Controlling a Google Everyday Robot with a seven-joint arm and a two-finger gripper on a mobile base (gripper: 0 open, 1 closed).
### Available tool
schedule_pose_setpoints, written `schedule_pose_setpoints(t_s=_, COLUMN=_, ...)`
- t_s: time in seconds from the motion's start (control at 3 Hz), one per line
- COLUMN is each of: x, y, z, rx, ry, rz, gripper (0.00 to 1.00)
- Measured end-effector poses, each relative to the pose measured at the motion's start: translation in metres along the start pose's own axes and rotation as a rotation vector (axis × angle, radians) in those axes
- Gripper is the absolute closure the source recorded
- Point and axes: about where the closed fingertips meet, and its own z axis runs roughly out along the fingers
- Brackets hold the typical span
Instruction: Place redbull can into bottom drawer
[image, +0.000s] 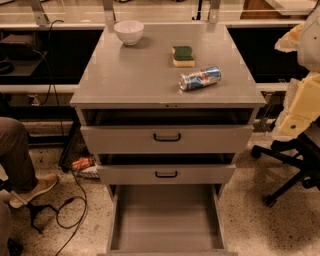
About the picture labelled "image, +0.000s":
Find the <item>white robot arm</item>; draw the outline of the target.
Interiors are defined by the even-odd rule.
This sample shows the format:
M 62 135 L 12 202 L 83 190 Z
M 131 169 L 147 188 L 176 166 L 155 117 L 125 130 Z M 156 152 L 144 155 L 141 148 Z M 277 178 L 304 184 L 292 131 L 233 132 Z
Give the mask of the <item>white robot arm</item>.
M 274 136 L 296 138 L 320 116 L 320 7 L 280 38 L 274 48 L 281 52 L 297 52 L 298 64 L 309 74 L 302 80 L 291 79 L 279 114 Z

